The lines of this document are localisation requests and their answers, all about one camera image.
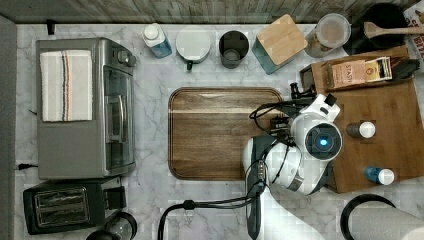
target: black pot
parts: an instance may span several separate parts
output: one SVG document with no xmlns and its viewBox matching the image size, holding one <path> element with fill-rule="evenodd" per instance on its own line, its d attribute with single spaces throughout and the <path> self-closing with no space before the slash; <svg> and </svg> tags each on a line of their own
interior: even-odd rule
<svg viewBox="0 0 424 240">
<path fill-rule="evenodd" d="M 372 52 L 403 45 L 404 35 L 381 35 L 369 39 L 364 33 L 364 22 L 373 22 L 381 28 L 408 27 L 402 10 L 390 3 L 379 3 L 369 8 L 364 16 L 352 24 L 349 40 L 343 45 L 349 55 Z"/>
</svg>

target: white towel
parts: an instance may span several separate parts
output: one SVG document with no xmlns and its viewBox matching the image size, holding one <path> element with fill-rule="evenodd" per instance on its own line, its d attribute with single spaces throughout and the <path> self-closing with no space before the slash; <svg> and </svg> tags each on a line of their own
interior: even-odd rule
<svg viewBox="0 0 424 240">
<path fill-rule="evenodd" d="M 40 65 L 43 121 L 92 120 L 91 51 L 41 53 Z"/>
</svg>

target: wooden board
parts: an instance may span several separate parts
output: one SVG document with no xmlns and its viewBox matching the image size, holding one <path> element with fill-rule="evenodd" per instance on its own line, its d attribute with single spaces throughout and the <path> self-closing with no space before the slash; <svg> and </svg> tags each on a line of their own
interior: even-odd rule
<svg viewBox="0 0 424 240">
<path fill-rule="evenodd" d="M 402 46 L 364 55 L 408 56 L 408 51 Z M 312 64 L 313 75 L 317 92 L 326 94 L 321 65 Z M 331 94 L 341 108 L 335 124 L 343 136 L 342 151 L 334 160 L 332 189 L 344 193 L 376 186 L 364 177 L 367 166 L 392 169 L 395 181 L 424 176 L 424 130 L 413 81 Z M 350 137 L 346 126 L 359 121 L 372 121 L 376 135 L 368 140 Z"/>
<path fill-rule="evenodd" d="M 272 88 L 180 88 L 169 99 L 169 169 L 179 179 L 244 179 L 247 141 L 262 134 L 249 114 L 280 102 Z M 267 114 L 259 122 L 269 126 Z"/>
</svg>

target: marble countertop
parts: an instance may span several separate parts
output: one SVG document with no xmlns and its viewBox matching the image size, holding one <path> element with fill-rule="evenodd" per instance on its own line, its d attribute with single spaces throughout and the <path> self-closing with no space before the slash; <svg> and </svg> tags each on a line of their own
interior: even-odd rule
<svg viewBox="0 0 424 240">
<path fill-rule="evenodd" d="M 168 169 L 168 99 L 180 87 L 245 86 L 273 87 L 284 98 L 290 97 L 290 83 L 300 83 L 299 71 L 313 59 L 301 52 L 292 62 L 271 75 L 266 75 L 251 51 L 236 69 L 226 69 L 220 63 L 217 45 L 220 36 L 229 30 L 246 34 L 253 44 L 264 25 L 204 25 L 210 32 L 212 48 L 207 59 L 193 66 L 191 73 L 175 53 L 175 38 L 184 25 L 162 25 L 173 53 L 156 59 L 145 46 L 141 31 L 145 25 L 56 25 L 56 34 L 47 35 L 45 25 L 18 25 L 18 76 L 16 109 L 16 159 L 19 163 L 37 164 L 35 102 L 35 41 L 41 39 L 106 37 L 127 47 L 137 57 L 134 72 L 135 92 L 135 157 L 137 168 L 123 178 L 127 187 L 128 208 L 138 222 L 135 239 L 156 239 L 160 216 L 169 206 L 186 199 L 199 201 L 240 197 L 242 181 L 182 181 Z M 308 33 L 314 25 L 300 25 Z M 342 49 L 324 59 L 343 56 Z M 424 81 L 416 81 L 421 114 L 424 109 Z M 16 171 L 15 177 L 15 239 L 85 239 L 94 229 L 31 236 L 27 233 L 22 192 L 40 183 L 37 168 Z M 316 228 L 327 240 L 344 239 L 340 213 L 344 205 L 362 193 L 375 193 L 391 200 L 402 209 L 424 218 L 424 177 L 390 186 L 379 186 L 361 192 L 336 194 L 325 188 L 311 196 L 290 191 L 275 193 L 283 207 Z M 245 240 L 248 239 L 244 209 L 173 211 L 168 215 L 165 239 L 174 240 Z"/>
</svg>

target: white robot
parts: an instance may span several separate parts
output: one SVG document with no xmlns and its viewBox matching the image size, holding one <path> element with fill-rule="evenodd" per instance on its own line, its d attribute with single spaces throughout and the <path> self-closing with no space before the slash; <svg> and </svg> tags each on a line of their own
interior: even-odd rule
<svg viewBox="0 0 424 240">
<path fill-rule="evenodd" d="M 246 195 L 259 195 L 247 209 L 247 227 L 252 239 L 324 239 L 280 206 L 268 186 L 277 184 L 308 195 L 326 183 L 331 161 L 342 146 L 340 131 L 333 124 L 340 112 L 335 100 L 331 95 L 320 94 L 309 106 L 289 111 L 292 121 L 275 134 L 277 137 L 256 136 L 247 143 L 243 154 Z M 289 108 L 287 104 L 277 107 L 283 112 Z"/>
</svg>

